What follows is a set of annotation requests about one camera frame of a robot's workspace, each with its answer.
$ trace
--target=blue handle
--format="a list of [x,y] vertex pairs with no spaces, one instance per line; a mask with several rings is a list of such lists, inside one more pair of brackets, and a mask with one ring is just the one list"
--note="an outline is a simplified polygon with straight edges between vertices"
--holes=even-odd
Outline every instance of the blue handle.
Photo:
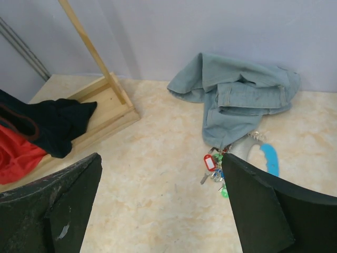
[[276,150],[270,144],[263,144],[260,150],[264,152],[264,156],[267,159],[267,172],[276,177],[279,176],[279,160],[277,159]]

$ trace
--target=red keychain tag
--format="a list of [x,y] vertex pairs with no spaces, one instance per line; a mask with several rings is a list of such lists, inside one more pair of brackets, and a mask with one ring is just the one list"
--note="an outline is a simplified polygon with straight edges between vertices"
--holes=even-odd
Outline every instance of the red keychain tag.
[[215,162],[213,160],[212,155],[207,154],[204,156],[204,162],[206,164],[206,167],[209,171],[214,171],[216,168]]

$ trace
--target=table surface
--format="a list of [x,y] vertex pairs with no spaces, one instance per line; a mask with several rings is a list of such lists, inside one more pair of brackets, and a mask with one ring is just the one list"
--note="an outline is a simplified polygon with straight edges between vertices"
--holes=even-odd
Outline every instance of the table surface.
[[[53,75],[32,102],[66,98],[97,77]],[[141,120],[46,174],[97,152],[103,174],[81,253],[242,252],[229,199],[207,180],[203,105],[172,97],[167,82],[121,80]],[[293,108],[264,116],[280,177],[337,196],[337,93],[299,92]],[[254,147],[249,162],[265,170]]]

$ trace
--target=red fabric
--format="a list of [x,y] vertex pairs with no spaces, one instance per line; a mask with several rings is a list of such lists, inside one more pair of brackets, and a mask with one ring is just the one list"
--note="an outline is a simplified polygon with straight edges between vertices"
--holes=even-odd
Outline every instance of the red fabric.
[[46,154],[43,149],[0,125],[0,184],[12,183],[24,177]]

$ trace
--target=wooden pole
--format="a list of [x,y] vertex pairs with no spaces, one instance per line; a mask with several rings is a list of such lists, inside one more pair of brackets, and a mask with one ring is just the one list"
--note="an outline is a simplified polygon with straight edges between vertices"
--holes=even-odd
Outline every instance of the wooden pole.
[[105,76],[108,83],[111,85],[111,88],[116,93],[118,99],[120,100],[121,104],[125,104],[125,99],[122,96],[122,91],[120,87],[116,84],[116,82],[111,78],[108,69],[106,68],[104,62],[102,61],[101,57],[99,56],[97,50],[95,49],[93,43],[90,41],[87,33],[84,31],[83,26],[81,25],[80,21],[78,20],[76,14],[74,13],[72,7],[70,6],[68,0],[58,0],[61,4],[63,10],[67,14],[70,21],[73,23],[75,29],[77,30],[78,34],[80,35],[82,41],[84,42],[85,46],[88,48],[91,56],[94,58],[95,62],[97,63],[98,67],[101,69],[103,75]]

